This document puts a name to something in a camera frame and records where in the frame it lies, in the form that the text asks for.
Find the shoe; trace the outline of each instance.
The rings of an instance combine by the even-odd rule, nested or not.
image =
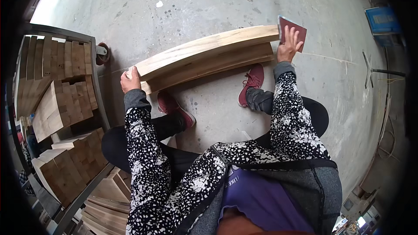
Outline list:
[[[248,107],[247,100],[245,99],[245,94],[247,93],[248,88],[253,87],[255,89],[259,89],[263,85],[264,68],[261,64],[256,64],[245,76],[248,78],[243,81],[245,86],[238,96],[238,105],[241,107]]]
[[[165,114],[172,114],[179,112],[184,118],[185,127],[190,128],[196,124],[196,118],[190,113],[186,112],[179,103],[166,91],[160,91],[157,95],[158,110]]]

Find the right hand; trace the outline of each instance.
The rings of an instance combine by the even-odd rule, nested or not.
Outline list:
[[[290,28],[289,26],[285,26],[285,43],[280,43],[279,47],[277,48],[277,62],[292,62],[293,57],[295,56],[296,52],[302,46],[303,41],[298,43],[298,35],[299,31],[295,32],[295,28]]]
[[[126,76],[126,71],[124,71],[120,77],[120,86],[122,87],[123,93],[127,93],[132,89],[141,89],[141,77],[136,66],[133,66],[131,76],[132,78],[129,79]]]

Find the black and white patterned jacket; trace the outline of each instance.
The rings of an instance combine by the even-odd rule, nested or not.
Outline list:
[[[148,103],[136,91],[126,107],[125,128],[132,172],[126,234],[215,234],[228,167],[236,165],[280,181],[299,203],[316,234],[331,234],[342,203],[337,165],[311,125],[290,63],[274,70],[276,79],[267,150],[250,140],[216,143],[201,154],[179,185],[170,186],[170,165],[159,147]]]

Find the knee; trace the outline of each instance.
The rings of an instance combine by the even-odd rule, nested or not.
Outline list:
[[[109,162],[112,162],[121,151],[126,151],[127,146],[124,126],[111,128],[102,137],[102,153]]]

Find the red wheel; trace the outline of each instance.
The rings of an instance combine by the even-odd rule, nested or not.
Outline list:
[[[99,43],[98,46],[104,47],[107,50],[106,55],[96,55],[96,65],[103,65],[104,63],[107,63],[110,60],[110,49],[107,47],[105,43]]]

